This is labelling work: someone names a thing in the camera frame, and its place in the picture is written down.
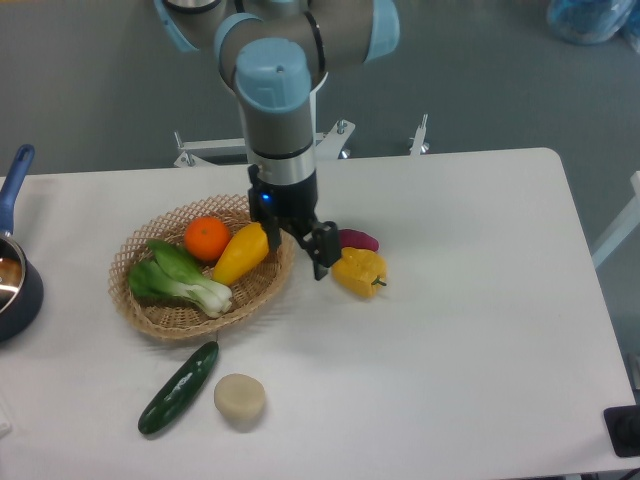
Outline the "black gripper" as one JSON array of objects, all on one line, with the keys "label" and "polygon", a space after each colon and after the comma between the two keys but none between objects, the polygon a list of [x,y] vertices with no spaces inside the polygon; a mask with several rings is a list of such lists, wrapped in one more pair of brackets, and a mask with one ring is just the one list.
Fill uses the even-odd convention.
[{"label": "black gripper", "polygon": [[317,175],[289,185],[270,184],[259,178],[259,167],[248,168],[251,188],[249,212],[264,231],[269,250],[277,250],[280,231],[294,237],[313,264],[316,281],[322,280],[341,258],[339,229],[335,222],[320,222],[315,214],[318,201]]}]

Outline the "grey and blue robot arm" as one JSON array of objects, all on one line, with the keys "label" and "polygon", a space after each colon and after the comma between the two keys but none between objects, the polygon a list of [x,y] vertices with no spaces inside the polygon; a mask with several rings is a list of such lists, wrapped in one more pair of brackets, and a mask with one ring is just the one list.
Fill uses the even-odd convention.
[{"label": "grey and blue robot arm", "polygon": [[242,120],[249,211],[270,249],[287,232],[322,279],[340,259],[338,227],[318,220],[311,96],[332,70],[392,53],[400,21],[392,1],[157,1],[183,52],[211,47]]}]

